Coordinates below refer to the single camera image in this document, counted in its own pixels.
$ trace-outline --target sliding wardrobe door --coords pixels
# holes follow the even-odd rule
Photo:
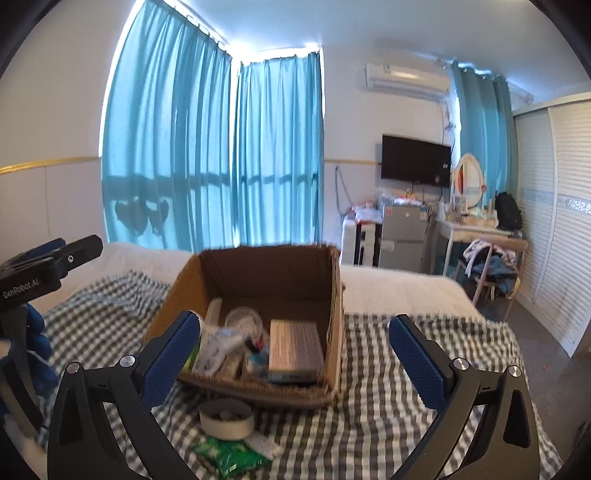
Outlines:
[[[548,110],[515,119],[519,148],[519,208],[529,242],[519,292],[535,299],[551,241],[556,172]]]
[[[572,355],[591,307],[591,102],[551,107],[549,114],[558,164],[556,221],[534,301]]]

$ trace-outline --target black backpack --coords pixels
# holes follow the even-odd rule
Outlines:
[[[499,229],[512,232],[523,227],[521,210],[517,207],[517,202],[512,194],[507,192],[498,194],[495,200],[495,210],[499,219]]]

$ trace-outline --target floor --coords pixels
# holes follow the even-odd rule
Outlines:
[[[504,317],[505,309],[504,299],[480,308],[486,318],[495,321]],[[521,347],[530,394],[544,430],[565,460],[573,450],[577,430],[591,421],[591,354],[569,358],[518,302],[514,302],[507,322]]]

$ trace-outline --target wardrobe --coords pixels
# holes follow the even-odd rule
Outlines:
[[[591,348],[591,93],[514,117],[530,243],[517,299],[573,356]]]

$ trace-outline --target roll of tape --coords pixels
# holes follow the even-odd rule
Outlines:
[[[230,398],[201,404],[199,418],[203,431],[220,440],[242,440],[255,429],[251,408]]]

